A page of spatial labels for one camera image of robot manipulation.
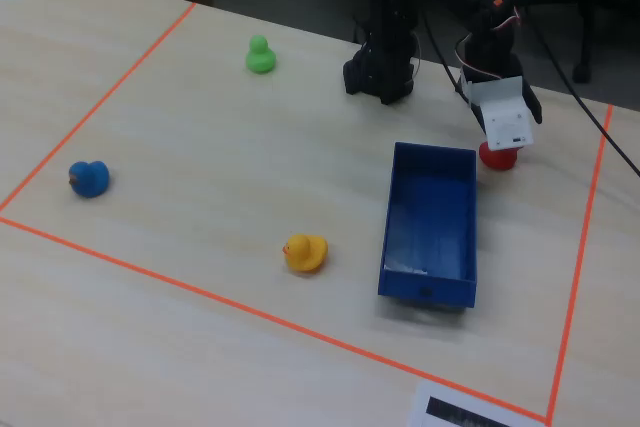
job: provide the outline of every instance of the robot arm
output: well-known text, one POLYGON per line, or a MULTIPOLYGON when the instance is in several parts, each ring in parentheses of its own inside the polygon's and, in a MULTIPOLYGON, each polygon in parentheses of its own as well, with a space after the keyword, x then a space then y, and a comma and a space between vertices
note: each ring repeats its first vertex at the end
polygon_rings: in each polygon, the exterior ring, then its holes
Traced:
MULTIPOLYGON (((376 95, 384 104, 413 90, 415 39, 411 31, 418 20, 421 0, 371 0, 367 40, 353 60, 343 68, 348 93, 376 95)), ((511 53, 514 27, 513 0, 440 0, 469 30, 464 39, 463 71, 472 82, 485 82, 522 75, 518 58, 511 53)), ((536 122, 542 122, 540 103, 524 81, 523 97, 536 122)), ((484 130, 482 113, 472 110, 484 130)))

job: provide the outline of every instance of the wire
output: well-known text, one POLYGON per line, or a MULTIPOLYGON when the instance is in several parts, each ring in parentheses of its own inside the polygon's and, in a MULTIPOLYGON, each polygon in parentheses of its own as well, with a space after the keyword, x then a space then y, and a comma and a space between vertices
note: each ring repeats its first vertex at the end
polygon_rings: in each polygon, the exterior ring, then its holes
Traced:
POLYGON ((465 62, 464 60, 462 60, 462 57, 460 57, 460 51, 459 51, 460 44, 462 44, 463 42, 466 42, 467 40, 469 40, 471 38, 471 35, 472 34, 467 34, 466 37, 463 37, 458 42, 456 42, 456 46, 454 47, 453 50, 456 53, 456 57, 458 58, 458 61, 462 65, 464 65, 465 67, 468 67, 469 69, 473 70, 474 72, 478 72, 478 73, 480 73, 482 75, 486 75, 488 77, 492 77, 492 78, 494 78, 496 80, 502 79, 502 77, 499 76, 498 74, 494 74, 494 73, 491 73, 491 72, 487 72, 486 70, 478 69, 477 67, 474 67, 473 65, 471 65, 471 64, 465 62))
POLYGON ((627 154, 625 154, 624 151, 618 146, 618 144, 611 138, 611 136, 607 133, 607 131, 604 130, 604 127, 602 127, 600 122, 598 122, 598 119, 596 119, 596 117, 593 115, 591 110, 589 110, 589 108, 585 105, 585 103, 582 101, 580 96, 578 96, 577 92, 575 91, 575 89, 571 85, 571 82, 569 82, 569 79, 567 79, 567 76, 564 75, 564 72, 562 71, 562 68, 560 67, 560 64, 558 63, 558 59, 556 59, 556 56, 551 51, 551 48, 549 47, 549 44, 547 43, 547 41, 543 37, 542 32, 540 31, 540 29, 538 27, 538 24, 536 23, 535 19, 531 15, 531 12, 529 11, 529 8, 526 5, 524 6, 524 10, 527 13, 527 20, 528 20, 529 24, 531 25, 531 28, 533 29, 533 32, 535 33, 536 37, 538 38, 538 42, 540 42, 540 44, 542 45, 544 50, 547 52, 547 56, 549 57, 549 60, 551 61, 551 63, 555 67, 555 69, 558 72, 558 75, 560 76, 560 79, 562 80, 564 85, 567 87, 567 89, 569 90, 571 95, 573 95, 573 97, 576 99, 576 101, 578 102, 578 105, 580 107, 582 107, 582 110, 584 110, 585 114, 587 114, 589 116, 589 118, 591 119, 591 122, 593 122, 595 124, 595 126, 598 128, 600 133, 605 137, 605 139, 607 139, 609 144, 611 144, 611 147, 613 147, 615 149, 615 151, 620 155, 620 157, 622 157, 624 159, 624 161, 629 165, 629 167, 631 167, 631 170, 633 170, 633 172, 638 177, 640 177, 640 170, 638 169, 638 167, 636 167, 636 165, 631 161, 631 159, 627 156, 627 154))
POLYGON ((511 17, 509 17, 507 20, 502 22, 500 25, 498 25, 496 27, 493 27, 491 30, 494 31, 494 32, 497 31, 497 30, 501 30, 503 27, 509 25, 514 20, 518 24, 520 23, 520 14, 518 13, 518 9, 516 9, 515 7, 513 8, 513 15, 511 17))
POLYGON ((411 78, 411 80, 413 80, 418 75, 418 72, 420 72, 420 65, 422 65, 422 46, 420 45, 420 38, 418 37, 418 34, 416 34, 415 31, 412 31, 411 33, 416 38, 416 42, 418 43, 418 67, 416 68, 416 71, 413 73, 413 77, 411 78))
POLYGON ((431 31, 431 26, 429 25, 429 21, 427 20, 427 14, 424 13, 424 8, 420 9, 420 15, 422 16, 422 22, 424 22, 424 28, 427 31, 427 35, 429 36, 429 42, 431 42, 431 45, 433 46, 433 50, 435 50, 436 55, 438 56, 438 59, 442 64, 442 67, 444 68, 445 72, 449 76, 449 80, 453 84, 453 88, 460 95, 460 97, 462 97, 462 99, 468 104, 469 99, 467 99, 467 96, 464 95, 464 93, 462 92, 462 88, 453 78, 453 75, 451 74, 451 70, 449 70, 449 64, 447 64, 447 61, 444 60, 444 55, 442 55, 442 52, 440 51, 440 47, 438 47, 438 43, 436 42, 436 39, 433 36, 433 32, 431 31))

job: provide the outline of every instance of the blue box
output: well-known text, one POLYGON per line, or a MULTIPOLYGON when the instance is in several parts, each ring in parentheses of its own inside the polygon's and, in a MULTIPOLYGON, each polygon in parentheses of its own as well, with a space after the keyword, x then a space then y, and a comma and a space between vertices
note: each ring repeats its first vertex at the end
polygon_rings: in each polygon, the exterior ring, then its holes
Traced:
POLYGON ((476 283, 475 151, 396 143, 378 294, 473 307, 476 283))

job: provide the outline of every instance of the orange tape line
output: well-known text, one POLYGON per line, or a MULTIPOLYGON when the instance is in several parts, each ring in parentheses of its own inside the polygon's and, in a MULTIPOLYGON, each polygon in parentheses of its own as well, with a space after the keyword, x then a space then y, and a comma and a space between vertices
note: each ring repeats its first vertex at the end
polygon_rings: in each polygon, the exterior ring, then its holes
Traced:
MULTIPOLYGON (((611 125, 611 117, 613 117, 613 105, 609 104, 607 108, 607 117, 604 121, 604 130, 608 131, 611 125)), ((556 409, 556 401, 558 400, 558 391, 560 389, 560 380, 562 379, 562 370, 564 361, 567 356, 567 347, 569 345, 569 335, 571 333, 571 323, 573 322, 573 313, 576 308, 576 299, 578 298, 578 287, 580 286, 580 275, 582 274, 582 261, 584 259, 584 251, 587 247, 587 238, 589 236, 589 224, 591 223, 591 213, 593 212, 593 201, 596 197, 598 189, 598 178, 600 177, 600 167, 602 166, 602 157, 604 148, 607 145, 607 139, 604 135, 600 136, 600 146, 598 147, 598 155, 596 164, 593 167, 593 176, 591 177, 591 188, 589 189, 589 197, 584 212, 584 220, 582 222, 582 233, 580 234, 580 245, 578 247, 578 256, 576 258, 576 268, 573 272, 573 282, 571 284, 571 294, 569 295, 569 306, 567 307, 567 316, 564 321, 564 329, 562 331, 562 341, 560 342, 560 351, 558 352, 558 361, 556 363, 556 371, 553 375, 553 384, 551 387, 551 395, 549 397, 549 406, 547 407, 547 417, 545 424, 551 426, 553 422, 553 414, 556 409)))
POLYGON ((303 327, 301 325, 294 324, 293 322, 289 322, 288 320, 281 319, 280 317, 276 317, 275 315, 271 315, 271 314, 269 314, 267 312, 263 312, 261 310, 258 310, 256 308, 254 308, 254 307, 249 307, 248 305, 242 304, 242 303, 237 302, 235 300, 231 300, 231 299, 228 299, 228 298, 223 297, 221 295, 214 294, 213 292, 209 292, 207 290, 201 289, 200 287, 196 287, 194 285, 187 284, 185 282, 182 282, 182 281, 177 280, 177 279, 173 279, 171 277, 167 277, 166 275, 162 275, 162 274, 159 274, 157 272, 153 272, 152 270, 148 270, 148 269, 144 269, 142 267, 138 267, 137 265, 131 264, 129 262, 125 262, 123 260, 116 259, 116 258, 111 257, 109 255, 102 254, 100 252, 96 252, 95 250, 88 249, 86 247, 83 247, 81 245, 75 244, 75 243, 70 242, 68 240, 62 239, 62 238, 57 237, 55 235, 47 234, 46 232, 42 232, 41 230, 34 229, 33 227, 28 227, 26 225, 20 224, 18 222, 13 221, 13 220, 6 219, 4 217, 0 217, 0 222, 3 223, 3 224, 9 225, 11 227, 15 227, 17 229, 23 230, 25 232, 29 232, 31 234, 37 235, 39 237, 45 238, 45 239, 50 240, 52 242, 56 242, 58 244, 64 245, 66 247, 69 247, 71 249, 77 250, 77 251, 82 252, 84 254, 91 255, 93 257, 96 257, 98 259, 104 260, 106 262, 110 262, 110 263, 118 265, 120 267, 124 267, 125 269, 132 270, 133 272, 137 272, 138 274, 146 275, 147 277, 151 277, 152 279, 159 280, 160 282, 165 282, 167 284, 174 285, 174 286, 179 287, 179 288, 181 288, 183 290, 187 290, 187 291, 192 292, 194 294, 198 294, 198 295, 201 295, 203 297, 207 297, 207 298, 209 298, 211 300, 215 300, 216 302, 220 302, 220 303, 228 305, 230 307, 234 307, 234 308, 239 309, 239 310, 241 310, 243 312, 246 312, 248 314, 255 315, 256 317, 260 317, 260 318, 262 318, 264 320, 268 320, 269 322, 273 322, 275 324, 281 325, 282 327, 286 327, 288 329, 295 330, 296 332, 299 332, 299 333, 304 334, 304 335, 308 335, 309 337, 313 337, 315 339, 321 340, 323 342, 326 342, 328 344, 334 345, 336 347, 340 347, 341 349, 348 350, 349 352, 353 352, 354 354, 361 355, 363 357, 366 357, 366 358, 371 359, 371 360, 376 361, 376 362, 380 362, 381 364, 385 364, 385 365, 388 365, 390 367, 394 367, 396 369, 403 370, 405 372, 408 372, 409 374, 413 374, 413 375, 416 375, 418 377, 422 377, 423 379, 427 379, 427 380, 431 380, 433 382, 437 382, 439 384, 445 385, 447 387, 450 387, 452 389, 458 390, 458 391, 463 392, 465 394, 472 395, 473 397, 476 397, 478 399, 485 400, 485 401, 490 402, 492 404, 498 405, 498 406, 503 407, 505 409, 511 410, 513 412, 516 412, 518 414, 524 415, 525 417, 529 417, 529 418, 537 420, 539 422, 544 422, 544 420, 545 420, 544 416, 542 416, 540 414, 535 414, 533 412, 530 412, 530 411, 528 411, 526 409, 523 409, 522 407, 518 407, 517 405, 510 404, 509 402, 506 402, 504 400, 500 400, 500 399, 497 399, 497 398, 492 397, 490 395, 483 394, 482 392, 478 392, 477 390, 473 390, 473 389, 470 389, 470 388, 465 387, 463 385, 456 384, 455 382, 451 382, 450 380, 443 379, 442 377, 437 377, 435 375, 429 374, 429 373, 424 372, 422 370, 418 370, 418 369, 415 369, 415 368, 410 367, 408 365, 401 364, 400 362, 396 362, 395 360, 391 360, 391 359, 389 359, 387 357, 383 357, 381 355, 375 354, 375 353, 370 352, 368 350, 361 349, 360 347, 356 347, 354 345, 347 344, 346 342, 343 342, 341 340, 335 339, 333 337, 329 337, 328 335, 321 334, 321 333, 313 331, 311 329, 307 329, 306 327, 303 327))
POLYGON ((138 68, 140 67, 140 64, 142 64, 142 62, 144 62, 147 57, 149 57, 151 55, 151 53, 156 50, 156 48, 169 36, 169 34, 171 34, 171 32, 173 32, 176 27, 178 27, 178 25, 180 25, 182 23, 182 21, 184 19, 187 18, 187 16, 191 13, 191 11, 193 10, 193 8, 196 6, 195 3, 191 4, 187 10, 185 10, 182 15, 180 15, 180 17, 178 17, 178 19, 171 24, 171 27, 169 27, 164 34, 162 34, 160 37, 158 37, 158 39, 151 45, 151 47, 149 47, 147 49, 147 51, 142 54, 142 57, 140 57, 135 64, 133 64, 129 70, 127 70, 125 72, 125 74, 120 77, 120 80, 118 80, 118 82, 115 83, 115 85, 113 87, 111 87, 109 89, 109 91, 104 94, 104 96, 98 101, 98 103, 96 105, 93 106, 93 108, 87 112, 85 114, 85 116, 80 120, 80 122, 78 122, 76 124, 76 126, 71 129, 71 131, 64 136, 64 138, 58 143, 58 145, 56 145, 53 150, 51 152, 49 152, 47 154, 47 156, 42 159, 42 161, 40 161, 40 163, 36 166, 35 169, 33 169, 31 171, 31 173, 29 175, 27 175, 27 177, 20 182, 20 185, 18 185, 18 187, 15 188, 15 190, 13 192, 11 192, 11 194, 9 194, 9 197, 7 197, 5 199, 4 202, 2 202, 2 204, 0 204, 0 211, 4 210, 4 208, 9 205, 9 203, 11 203, 11 201, 13 199, 16 198, 16 196, 22 191, 22 189, 25 188, 25 186, 31 182, 31 180, 38 174, 38 172, 40 172, 40 170, 42 170, 42 168, 47 164, 47 162, 49 162, 51 160, 51 158, 56 155, 58 153, 58 151, 64 146, 64 144, 66 144, 69 139, 71 139, 71 137, 73 137, 73 135, 80 129, 80 127, 82 127, 87 120, 89 120, 91 118, 91 116, 93 114, 96 113, 96 111, 102 106, 102 104, 104 104, 109 97, 111 97, 113 95, 113 93, 118 90, 118 87, 120 87, 122 85, 122 83, 127 80, 127 78, 138 68))

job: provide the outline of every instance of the table surface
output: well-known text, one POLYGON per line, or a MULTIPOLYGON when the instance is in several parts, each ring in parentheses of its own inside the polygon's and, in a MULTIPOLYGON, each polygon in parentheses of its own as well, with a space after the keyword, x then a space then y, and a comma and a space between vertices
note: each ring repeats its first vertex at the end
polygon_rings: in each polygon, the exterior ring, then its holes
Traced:
MULTIPOLYGON (((0 421, 403 425, 423 378, 637 421, 638 179, 572 98, 537 89, 536 143, 478 165, 476 307, 425 311, 376 290, 394 143, 483 141, 440 66, 387 107, 344 93, 353 44, 179 0, 0 12, 0 421), (96 159, 112 185, 82 201, 67 170, 96 159), (298 231, 329 241, 311 278, 298 231)), ((588 105, 640 158, 640 115, 588 105)))

